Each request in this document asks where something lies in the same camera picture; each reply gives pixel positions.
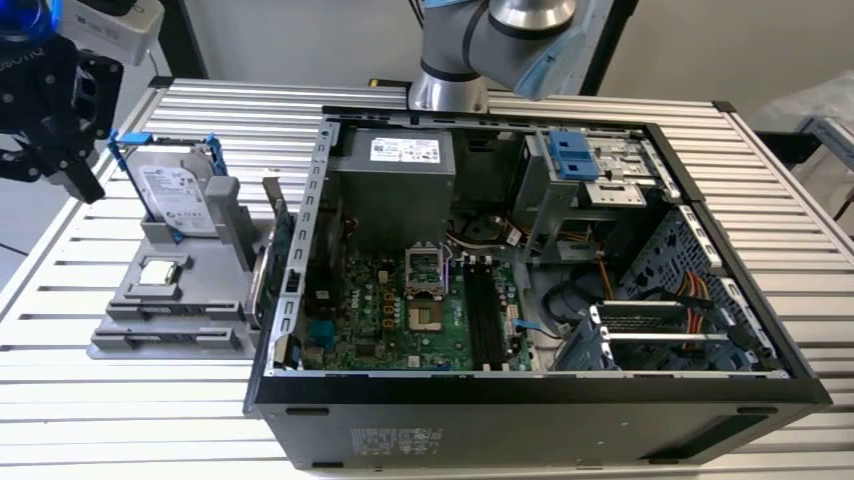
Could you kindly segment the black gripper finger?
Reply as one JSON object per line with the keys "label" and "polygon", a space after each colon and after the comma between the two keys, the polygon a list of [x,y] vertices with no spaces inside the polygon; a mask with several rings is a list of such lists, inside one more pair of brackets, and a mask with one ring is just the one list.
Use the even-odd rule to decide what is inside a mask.
{"label": "black gripper finger", "polygon": [[61,184],[58,163],[53,155],[59,141],[47,134],[35,138],[25,132],[2,131],[2,178],[13,181],[51,185]]}
{"label": "black gripper finger", "polygon": [[69,177],[71,195],[94,203],[105,197],[105,189],[89,159],[95,152],[95,141],[106,140],[113,131],[125,67],[117,60],[97,54],[81,54],[79,58],[74,70],[71,118],[63,121],[62,128],[65,159],[61,171]]}

